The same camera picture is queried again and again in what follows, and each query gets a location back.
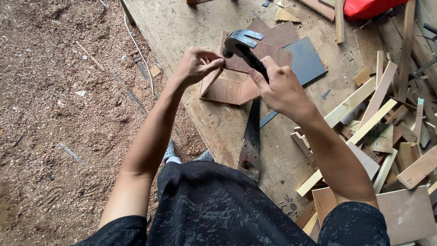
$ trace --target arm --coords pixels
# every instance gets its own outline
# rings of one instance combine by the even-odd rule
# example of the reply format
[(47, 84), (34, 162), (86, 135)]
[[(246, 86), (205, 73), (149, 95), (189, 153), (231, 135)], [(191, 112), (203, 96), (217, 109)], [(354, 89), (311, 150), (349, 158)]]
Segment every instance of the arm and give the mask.
[(378, 208), (372, 182), (363, 165), (320, 115), (291, 68), (278, 67), (270, 56), (261, 61), (270, 84), (254, 69), (249, 70), (250, 76), (266, 104), (302, 128), (337, 204), (359, 201)]
[(144, 121), (127, 153), (99, 228), (128, 215), (146, 217), (150, 188), (167, 148), (174, 117), (185, 89), (224, 64), (207, 48), (189, 48), (177, 71), (168, 79), (159, 101)]

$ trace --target dirt floor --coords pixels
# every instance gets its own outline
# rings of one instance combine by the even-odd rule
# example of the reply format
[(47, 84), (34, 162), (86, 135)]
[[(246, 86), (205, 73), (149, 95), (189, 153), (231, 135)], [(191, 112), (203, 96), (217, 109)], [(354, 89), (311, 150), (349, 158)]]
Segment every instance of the dirt floor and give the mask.
[[(1, 0), (1, 245), (70, 245), (93, 234), (146, 117), (126, 90), (146, 112), (157, 101), (130, 56), (135, 46), (119, 1), (104, 1)], [(147, 41), (129, 28), (153, 66)], [(160, 93), (166, 77), (153, 81)], [(172, 137), (182, 161), (206, 150), (182, 105)], [(156, 206), (154, 183), (152, 219)]]

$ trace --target hand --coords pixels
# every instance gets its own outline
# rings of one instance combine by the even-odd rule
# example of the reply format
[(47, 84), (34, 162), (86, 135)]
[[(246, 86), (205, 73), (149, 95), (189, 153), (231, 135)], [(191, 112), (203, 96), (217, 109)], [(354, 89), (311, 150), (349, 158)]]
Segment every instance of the hand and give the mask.
[(177, 83), (183, 89), (201, 81), (212, 71), (225, 64), (225, 58), (207, 47), (188, 48), (176, 72), (169, 81)]
[(298, 125), (310, 120), (314, 113), (318, 113), (290, 67), (279, 67), (270, 56), (261, 59), (261, 62), (267, 69), (270, 84), (267, 84), (263, 75), (253, 68), (249, 69), (249, 75), (270, 108)]

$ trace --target workbench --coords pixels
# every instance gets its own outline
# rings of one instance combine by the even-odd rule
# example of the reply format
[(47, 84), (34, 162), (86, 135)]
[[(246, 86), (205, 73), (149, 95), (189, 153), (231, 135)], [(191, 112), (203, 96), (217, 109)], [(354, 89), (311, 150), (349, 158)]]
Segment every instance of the workbench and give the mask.
[[(261, 6), (264, 0), (213, 0), (194, 6), (187, 5), (184, 0), (124, 1), (168, 77), (176, 70), (188, 47), (208, 46), (218, 50), (222, 31), (245, 29), (254, 17), (260, 17), (269, 27), (274, 27), (274, 17), (279, 9), (275, 4), (277, 0), (268, 7)], [(352, 78), (363, 69), (353, 32), (357, 26), (345, 22), (346, 41), (339, 46), (335, 41), (335, 23), (297, 0), (283, 0), (283, 3), (287, 11), (302, 21), (302, 27), (295, 25), (299, 37), (311, 39), (328, 70), (324, 77), (310, 82), (305, 88), (325, 116), (357, 89)], [(235, 168), (251, 102), (236, 106), (199, 99), (199, 86), (189, 87), (182, 102), (215, 161)], [(322, 95), (328, 89), (331, 91), (323, 100)], [(270, 111), (262, 102), (261, 118)], [(278, 114), (261, 128), (259, 187), (275, 204), (288, 194), (300, 214), (309, 202), (295, 191), (314, 169), (290, 137), (296, 126)], [(289, 207), (285, 207), (284, 212), (289, 211)]]

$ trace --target left hand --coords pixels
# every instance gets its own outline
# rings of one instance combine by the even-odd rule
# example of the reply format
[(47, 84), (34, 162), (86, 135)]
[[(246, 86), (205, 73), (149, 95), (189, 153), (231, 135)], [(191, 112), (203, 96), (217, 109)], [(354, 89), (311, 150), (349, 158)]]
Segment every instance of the left hand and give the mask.
[(169, 81), (177, 83), (186, 89), (201, 81), (212, 71), (225, 64), (225, 58), (207, 47), (192, 46), (188, 48), (176, 72)]

